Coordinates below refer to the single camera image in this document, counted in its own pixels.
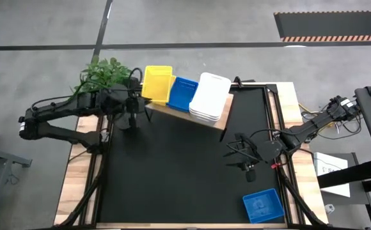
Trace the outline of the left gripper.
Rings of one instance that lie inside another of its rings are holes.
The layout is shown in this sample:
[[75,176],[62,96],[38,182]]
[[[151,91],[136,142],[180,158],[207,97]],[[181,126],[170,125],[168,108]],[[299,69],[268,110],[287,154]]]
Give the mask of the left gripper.
[[145,105],[152,102],[151,98],[142,97],[136,92],[129,92],[128,98],[125,101],[124,120],[127,122],[127,129],[137,127],[136,115],[145,110]]

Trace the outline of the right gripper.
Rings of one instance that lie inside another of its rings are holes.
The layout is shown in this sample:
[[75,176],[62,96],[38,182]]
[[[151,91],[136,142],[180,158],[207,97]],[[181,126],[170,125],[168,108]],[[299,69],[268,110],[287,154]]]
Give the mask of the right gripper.
[[229,142],[226,146],[233,152],[240,153],[245,157],[242,162],[226,164],[229,167],[238,167],[245,172],[247,182],[254,182],[257,178],[254,166],[262,160],[257,152],[256,144],[243,133],[236,133],[237,142]]

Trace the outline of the yellow plastic basket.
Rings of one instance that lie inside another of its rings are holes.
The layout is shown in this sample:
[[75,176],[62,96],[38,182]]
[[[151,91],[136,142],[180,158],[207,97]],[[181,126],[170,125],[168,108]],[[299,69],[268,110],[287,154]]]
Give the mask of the yellow plastic basket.
[[173,79],[171,66],[146,66],[141,96],[165,106],[170,99]]
[[[170,92],[171,92],[171,88],[173,86],[173,83],[175,82],[175,79],[176,79],[176,76],[172,75],[171,76],[171,82],[170,82],[170,88],[169,88],[169,91],[168,91],[168,100],[170,99]],[[157,104],[157,105],[161,105],[161,106],[166,106],[167,102],[163,102],[163,101],[159,102],[157,100],[152,100],[152,103]]]

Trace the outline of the blue plastic basket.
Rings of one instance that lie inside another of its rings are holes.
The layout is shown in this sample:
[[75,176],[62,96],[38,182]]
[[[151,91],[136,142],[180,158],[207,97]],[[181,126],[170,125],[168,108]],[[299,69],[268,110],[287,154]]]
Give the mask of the blue plastic basket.
[[285,211],[274,188],[242,197],[251,224],[257,224],[284,216]]
[[189,112],[189,104],[196,93],[198,82],[177,77],[171,87],[166,105],[181,112]]

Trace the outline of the green plant black pot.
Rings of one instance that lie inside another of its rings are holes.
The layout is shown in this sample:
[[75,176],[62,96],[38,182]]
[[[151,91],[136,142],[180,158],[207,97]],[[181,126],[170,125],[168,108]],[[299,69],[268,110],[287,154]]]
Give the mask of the green plant black pot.
[[129,77],[131,70],[121,64],[115,57],[99,59],[94,56],[91,63],[86,65],[79,74],[79,84],[70,88],[74,94],[110,88],[115,84],[134,86]]

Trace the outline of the white cardboard box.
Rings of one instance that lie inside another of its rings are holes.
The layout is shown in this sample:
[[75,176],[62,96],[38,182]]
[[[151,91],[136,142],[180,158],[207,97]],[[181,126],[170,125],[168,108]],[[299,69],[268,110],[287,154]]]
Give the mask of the white cardboard box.
[[[348,161],[345,159],[319,152],[314,153],[313,162],[317,176],[322,176],[324,174],[328,174],[334,171],[346,169],[349,166]],[[350,185],[348,183],[333,187],[322,188],[321,191],[336,194],[343,197],[351,196]]]

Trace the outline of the black floor mat striped edge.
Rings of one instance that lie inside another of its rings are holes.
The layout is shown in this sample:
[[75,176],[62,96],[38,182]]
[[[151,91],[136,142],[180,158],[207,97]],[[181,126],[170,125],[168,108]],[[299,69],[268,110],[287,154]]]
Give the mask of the black floor mat striped edge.
[[276,12],[283,42],[371,42],[371,11]]

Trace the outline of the black aluminium table frame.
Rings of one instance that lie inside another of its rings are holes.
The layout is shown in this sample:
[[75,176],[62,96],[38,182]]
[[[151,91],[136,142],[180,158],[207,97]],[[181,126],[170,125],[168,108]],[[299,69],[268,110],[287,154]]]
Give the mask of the black aluminium table frame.
[[[272,110],[272,122],[277,128],[282,126],[291,127],[301,124],[300,107],[297,101],[295,88],[292,82],[249,82],[247,87],[264,86],[270,99]],[[118,230],[118,229],[256,229],[264,228],[281,229],[288,226],[289,222],[294,224],[309,224],[310,219],[299,209],[299,205],[294,201],[293,195],[285,189],[288,201],[289,218],[282,224],[184,224],[184,223],[96,223],[95,212],[100,202],[100,189],[95,189],[90,196],[88,203],[83,207],[82,212],[77,216],[75,222],[66,226],[64,222],[72,213],[73,209],[83,198],[84,193],[89,189],[94,178],[100,172],[100,166],[104,164],[104,155],[92,156],[84,153],[83,147],[73,145],[70,150],[71,162],[68,163],[61,195],[54,218],[54,230]],[[290,181],[296,185],[298,192],[309,206],[311,211],[324,223],[328,222],[328,216],[324,209],[324,202],[317,183],[317,175],[313,168],[313,157],[310,148],[304,144],[302,148],[294,154],[292,163],[284,166],[285,173],[290,177]]]

